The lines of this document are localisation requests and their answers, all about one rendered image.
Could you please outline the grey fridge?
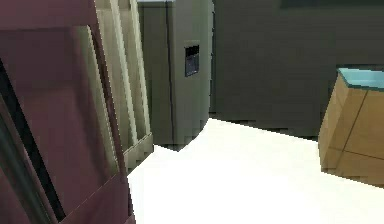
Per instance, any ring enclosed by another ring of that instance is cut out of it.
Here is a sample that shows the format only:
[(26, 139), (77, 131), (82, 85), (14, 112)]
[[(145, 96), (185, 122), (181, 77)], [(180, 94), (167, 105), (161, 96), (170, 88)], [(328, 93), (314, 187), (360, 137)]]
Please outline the grey fridge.
[(209, 118), (213, 0), (138, 0), (153, 141), (178, 151)]

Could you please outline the brown cupboard with blue top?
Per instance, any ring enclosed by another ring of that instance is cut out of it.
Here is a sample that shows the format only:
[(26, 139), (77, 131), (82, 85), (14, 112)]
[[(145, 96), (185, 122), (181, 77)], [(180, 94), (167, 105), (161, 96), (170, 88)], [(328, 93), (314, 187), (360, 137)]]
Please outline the brown cupboard with blue top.
[(322, 172), (384, 189), (384, 71), (337, 70), (318, 148)]

